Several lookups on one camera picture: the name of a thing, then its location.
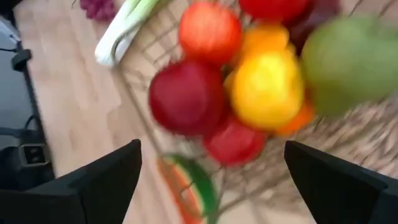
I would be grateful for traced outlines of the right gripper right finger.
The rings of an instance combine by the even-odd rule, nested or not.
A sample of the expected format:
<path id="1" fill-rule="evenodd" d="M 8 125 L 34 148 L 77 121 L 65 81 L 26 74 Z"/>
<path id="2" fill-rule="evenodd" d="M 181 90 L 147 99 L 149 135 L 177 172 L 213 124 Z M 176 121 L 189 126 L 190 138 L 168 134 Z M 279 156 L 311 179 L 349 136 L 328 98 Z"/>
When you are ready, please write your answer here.
<path id="1" fill-rule="evenodd" d="M 397 224 L 397 179 L 297 141 L 284 160 L 317 223 Z"/>

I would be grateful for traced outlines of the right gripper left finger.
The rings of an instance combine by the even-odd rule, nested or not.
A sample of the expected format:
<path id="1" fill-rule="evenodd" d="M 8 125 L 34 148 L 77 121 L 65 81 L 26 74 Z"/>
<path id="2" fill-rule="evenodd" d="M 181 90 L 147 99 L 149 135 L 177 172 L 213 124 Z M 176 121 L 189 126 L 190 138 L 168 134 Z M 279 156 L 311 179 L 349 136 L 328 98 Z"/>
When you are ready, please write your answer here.
<path id="1" fill-rule="evenodd" d="M 1 191 L 1 223 L 122 223 L 142 167 L 141 141 L 45 184 Z"/>

